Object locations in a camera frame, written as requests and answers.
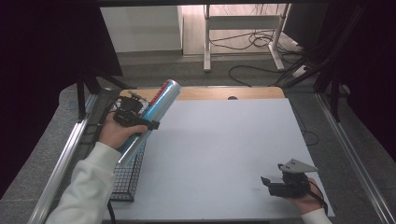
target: metal frame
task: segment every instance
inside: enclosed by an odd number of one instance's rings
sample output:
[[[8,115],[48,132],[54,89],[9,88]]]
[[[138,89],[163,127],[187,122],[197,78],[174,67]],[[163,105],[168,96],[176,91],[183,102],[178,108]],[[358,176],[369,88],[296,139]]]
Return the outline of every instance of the metal frame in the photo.
[[[73,131],[71,132],[69,139],[64,146],[64,150],[55,165],[49,181],[47,182],[47,185],[44,188],[43,193],[41,194],[40,199],[35,206],[35,210],[29,218],[28,223],[40,224],[46,220],[53,198],[55,197],[55,194],[61,185],[67,166],[73,158],[79,139],[84,133],[87,122],[91,117],[91,111],[96,99],[97,95],[90,95],[88,98],[86,103],[86,115],[84,119],[81,122],[76,123],[75,127],[73,128]]]
[[[370,177],[367,170],[364,168],[359,155],[357,154],[355,148],[350,143],[347,134],[344,132],[343,126],[341,123],[337,122],[333,117],[330,108],[330,105],[326,99],[324,93],[317,93],[317,99],[319,101],[320,107],[323,109],[323,112],[332,126],[332,130],[334,131],[338,141],[340,142],[343,150],[346,153],[346,157],[348,158],[353,170],[355,171],[356,176],[358,177],[361,185],[363,186],[370,202],[373,204],[375,211],[377,212],[381,222],[384,224],[396,223],[394,215],[390,212],[387,202],[379,191],[378,186],[375,184],[373,179]]]
[[[204,45],[204,71],[210,72],[210,41],[211,30],[251,30],[251,29],[275,29],[274,40],[268,45],[273,56],[276,69],[285,70],[281,58],[277,52],[277,43],[285,23],[286,14],[290,4],[286,4],[280,16],[213,16],[210,17],[210,5],[205,5],[205,45]]]

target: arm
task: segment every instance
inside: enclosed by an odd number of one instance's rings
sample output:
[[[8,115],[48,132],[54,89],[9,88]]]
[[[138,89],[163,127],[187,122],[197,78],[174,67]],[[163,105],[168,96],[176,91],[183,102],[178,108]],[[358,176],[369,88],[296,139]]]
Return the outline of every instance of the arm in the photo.
[[[113,190],[114,168],[120,158],[114,148],[119,148],[133,133],[147,130],[142,125],[121,127],[113,115],[107,116],[91,154],[76,165],[70,185],[46,223],[101,223]]]
[[[311,190],[315,194],[320,195],[320,191],[316,187],[317,183],[315,180],[313,178],[309,178],[309,181],[315,184],[310,184]],[[321,204],[312,196],[306,195],[299,199],[286,198],[286,200],[293,203],[299,209],[301,218],[305,224],[332,224],[326,216]]]

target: wire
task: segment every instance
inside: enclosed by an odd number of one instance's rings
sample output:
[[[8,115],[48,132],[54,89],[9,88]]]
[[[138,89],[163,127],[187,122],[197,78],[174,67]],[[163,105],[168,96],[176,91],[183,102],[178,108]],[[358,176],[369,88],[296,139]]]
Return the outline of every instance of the wire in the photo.
[[[227,16],[228,16],[228,12],[227,12],[227,10],[225,9],[225,5],[223,5],[223,9],[224,9],[224,11],[225,11],[225,14],[227,14]]]
[[[305,63],[305,58],[300,58],[297,62],[292,64],[287,71],[285,71],[282,76],[273,84],[273,86],[282,88],[286,84],[286,80],[288,77],[291,77],[293,72],[297,70],[301,65]]]
[[[266,5],[267,5],[267,6],[266,6],[266,8],[265,8],[264,15],[267,15],[268,4],[266,4]]]
[[[308,52],[300,51],[300,50],[289,50],[282,46],[279,42],[277,43],[277,50],[283,54],[298,54],[302,56],[308,56]]]
[[[309,195],[311,195],[314,199],[316,199],[318,202],[320,202],[323,206],[324,212],[326,214],[326,216],[329,213],[329,206],[327,205],[327,203],[324,201],[324,197],[323,197],[323,193],[320,190],[320,188],[318,187],[318,185],[316,185],[315,183],[309,181],[309,183],[313,184],[320,192],[321,196],[318,196],[316,193],[312,192],[312,190],[309,190],[307,193]]]
[[[268,6],[268,5],[267,5]],[[262,4],[262,8],[264,7],[264,4]],[[262,14],[262,9],[260,9],[260,15]]]
[[[310,131],[308,131],[308,130],[306,129],[305,123],[304,123],[304,121],[303,121],[303,119],[302,119],[300,113],[298,112],[297,108],[294,106],[294,104],[293,104],[291,101],[289,101],[289,102],[290,102],[290,105],[291,105],[292,109],[294,110],[295,114],[297,115],[297,118],[300,120],[301,125],[303,126],[303,128],[300,130],[301,133],[303,134],[303,136],[305,136],[307,133],[311,133],[311,134],[313,134],[313,135],[316,137],[316,140],[315,140],[314,143],[309,143],[309,144],[308,144],[308,143],[305,143],[305,144],[306,144],[308,147],[317,145],[317,144],[319,143],[319,137],[318,137],[318,135],[317,135],[316,133],[310,132]]]
[[[320,190],[320,188],[318,187],[318,185],[316,185],[314,182],[312,182],[312,181],[310,181],[310,180],[308,180],[308,181],[309,181],[309,183],[311,183],[313,186],[315,186],[315,187],[319,190],[319,193],[320,193],[321,197],[323,198],[323,193],[322,193],[322,191]]]
[[[108,115],[109,113],[114,112],[114,111],[110,111],[110,109],[111,109],[111,107],[112,107],[113,105],[115,105],[115,106],[117,107],[117,104],[115,104],[115,103],[116,103],[119,99],[120,99],[120,97],[116,97],[116,98],[111,98],[111,97],[109,97],[109,98],[107,99],[107,105],[106,105],[106,107],[105,107],[105,110],[104,110],[104,112],[103,112],[101,118],[99,118],[98,123],[96,124],[96,125],[97,125],[97,129],[96,129],[95,135],[94,135],[94,137],[93,137],[93,142],[97,142],[97,141],[98,141],[100,132],[102,131],[102,128],[103,128],[103,123],[105,122],[105,119],[106,119],[107,115]]]
[[[240,81],[238,79],[236,79],[235,77],[233,77],[233,75],[231,74],[231,72],[235,69],[235,68],[251,68],[251,69],[256,69],[256,70],[260,70],[260,71],[264,71],[264,72],[269,72],[269,73],[283,73],[283,72],[279,72],[279,71],[272,71],[272,70],[268,70],[268,69],[264,69],[264,68],[259,68],[259,67],[254,67],[254,66],[249,66],[249,65],[237,65],[232,67],[229,71],[228,71],[228,76],[230,79],[241,83],[242,85],[251,87],[251,85],[247,84],[246,82]]]
[[[273,39],[272,36],[266,35],[264,32],[271,32],[271,31],[251,32],[251,33],[247,33],[247,34],[243,34],[243,35],[234,35],[234,36],[229,36],[229,37],[224,37],[224,38],[214,39],[214,40],[209,39],[209,42],[210,42],[210,44],[212,44],[213,46],[222,47],[222,48],[226,48],[226,49],[237,49],[237,50],[242,50],[242,49],[248,49],[248,48],[250,48],[250,47],[253,46],[253,45],[254,45],[255,47],[257,47],[257,48],[262,48],[262,47],[268,46],[269,43],[270,43],[270,41],[272,41],[272,39]],[[237,38],[237,37],[241,37],[241,36],[246,36],[246,35],[249,35],[248,41],[250,42],[250,44],[249,44],[248,46],[246,46],[246,47],[243,47],[243,48],[234,48],[234,47],[230,47],[230,46],[225,46],[225,45],[220,45],[220,44],[215,44],[215,43],[214,43],[214,42],[217,42],[217,41],[233,39],[233,38]],[[265,43],[262,44],[262,45],[259,45],[259,44],[256,43],[258,40],[265,40],[265,39],[268,40],[268,41],[265,41]]]
[[[256,9],[256,15],[257,15],[257,6],[258,6],[259,4],[255,4],[255,7],[253,8],[253,10],[251,10],[251,12],[249,13],[249,15],[251,15],[251,13],[253,13],[253,11],[254,11],[254,9]]]
[[[283,62],[285,62],[285,63],[296,63],[296,62],[291,62],[289,60],[286,60],[285,59],[285,55],[301,55],[301,54],[299,54],[299,53],[283,53],[283,54],[280,54],[280,58],[283,60]]]
[[[110,217],[111,217],[111,223],[116,224],[116,216],[114,215],[113,206],[111,205],[110,200],[108,200],[107,209],[108,209],[108,213],[110,214]]]

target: aluminum can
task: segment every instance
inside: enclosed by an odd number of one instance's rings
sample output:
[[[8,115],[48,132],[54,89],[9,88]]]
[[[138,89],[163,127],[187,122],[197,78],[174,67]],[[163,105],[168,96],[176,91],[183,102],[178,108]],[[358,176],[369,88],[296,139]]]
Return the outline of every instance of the aluminum can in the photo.
[[[148,109],[142,115],[142,119],[149,121],[160,121],[179,94],[180,85],[178,85],[178,83],[176,83],[174,80],[166,80],[161,89],[150,101]],[[124,145],[122,145],[120,148],[120,166],[124,167],[134,160],[134,156],[139,151],[139,149],[145,145],[151,132],[152,131],[146,131],[145,133],[134,134],[124,143]]]

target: white table surface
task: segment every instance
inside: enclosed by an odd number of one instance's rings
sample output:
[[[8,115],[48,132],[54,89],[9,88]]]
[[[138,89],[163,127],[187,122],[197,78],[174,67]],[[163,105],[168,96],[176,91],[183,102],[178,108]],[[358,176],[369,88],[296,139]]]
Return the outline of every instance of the white table surface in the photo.
[[[277,164],[292,158],[315,166],[288,99],[176,101],[148,139],[135,201],[112,203],[116,219],[299,217],[260,179],[280,182]],[[307,175],[325,194],[318,174]]]

